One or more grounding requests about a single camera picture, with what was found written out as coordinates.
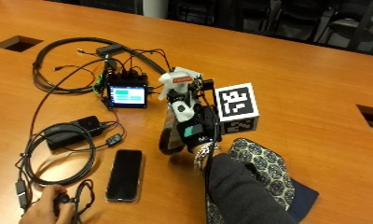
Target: small lcd screen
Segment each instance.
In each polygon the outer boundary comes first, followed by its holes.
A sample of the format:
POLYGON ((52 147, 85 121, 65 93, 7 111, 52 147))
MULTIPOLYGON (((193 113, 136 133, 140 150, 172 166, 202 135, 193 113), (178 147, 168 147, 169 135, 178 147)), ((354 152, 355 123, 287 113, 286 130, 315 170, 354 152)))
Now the small lcd screen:
POLYGON ((115 107, 146 107, 145 88, 141 86, 109 86, 109 97, 115 107))

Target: finger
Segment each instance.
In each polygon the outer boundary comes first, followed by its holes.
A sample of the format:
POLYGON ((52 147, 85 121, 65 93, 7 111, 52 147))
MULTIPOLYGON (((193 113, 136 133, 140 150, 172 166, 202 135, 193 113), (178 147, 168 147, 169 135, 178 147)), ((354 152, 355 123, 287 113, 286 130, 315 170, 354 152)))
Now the finger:
POLYGON ((52 203, 52 200, 55 199, 59 193, 65 193, 65 188, 61 185, 47 185, 47 187, 43 190, 40 202, 52 203))
POLYGON ((65 203, 60 206, 60 215, 56 224, 68 224, 73 217, 73 203, 65 203))

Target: smartphone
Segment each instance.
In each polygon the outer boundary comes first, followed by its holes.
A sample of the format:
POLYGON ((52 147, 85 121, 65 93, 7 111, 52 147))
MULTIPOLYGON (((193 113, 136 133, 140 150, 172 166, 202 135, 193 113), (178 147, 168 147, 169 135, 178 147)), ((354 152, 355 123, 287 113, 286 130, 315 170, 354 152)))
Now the smartphone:
POLYGON ((140 150, 116 152, 105 198, 111 202, 135 202, 140 196, 142 155, 140 150))

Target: black and white square marker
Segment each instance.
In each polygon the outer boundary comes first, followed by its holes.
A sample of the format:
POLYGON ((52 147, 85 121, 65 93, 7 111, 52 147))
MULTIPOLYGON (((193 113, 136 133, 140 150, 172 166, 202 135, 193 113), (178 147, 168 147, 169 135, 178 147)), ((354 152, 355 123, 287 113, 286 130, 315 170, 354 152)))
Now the black and white square marker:
POLYGON ((258 109, 252 84, 240 84, 214 90, 222 134, 256 129, 258 109))

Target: white plastic part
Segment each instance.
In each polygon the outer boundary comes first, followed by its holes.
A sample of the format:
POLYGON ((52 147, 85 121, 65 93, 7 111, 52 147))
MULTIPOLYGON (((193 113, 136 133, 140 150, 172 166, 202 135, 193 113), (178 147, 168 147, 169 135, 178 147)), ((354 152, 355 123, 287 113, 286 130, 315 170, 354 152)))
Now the white plastic part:
POLYGON ((164 99, 170 89, 174 89, 177 93, 186 93, 188 84, 192 83, 193 80, 194 78, 184 71, 162 74, 158 78, 158 82, 164 84, 164 87, 158 99, 164 99))

